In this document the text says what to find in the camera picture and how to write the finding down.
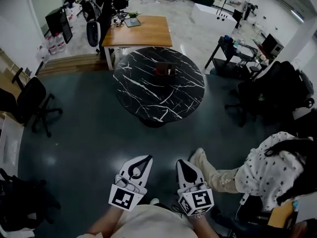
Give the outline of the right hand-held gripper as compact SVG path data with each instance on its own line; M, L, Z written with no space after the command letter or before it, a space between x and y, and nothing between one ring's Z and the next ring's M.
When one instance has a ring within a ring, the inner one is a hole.
M207 213L214 206L214 200L212 189L207 186L202 171L181 159L176 162L176 171L178 203L184 213L188 217Z

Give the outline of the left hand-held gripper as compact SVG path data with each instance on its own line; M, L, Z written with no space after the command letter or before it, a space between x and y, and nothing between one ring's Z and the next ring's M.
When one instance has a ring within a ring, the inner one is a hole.
M112 184L108 203L125 211L132 211L146 195L144 187L148 181L153 164L152 155L137 156L123 164L120 175ZM126 178L138 178L138 184Z

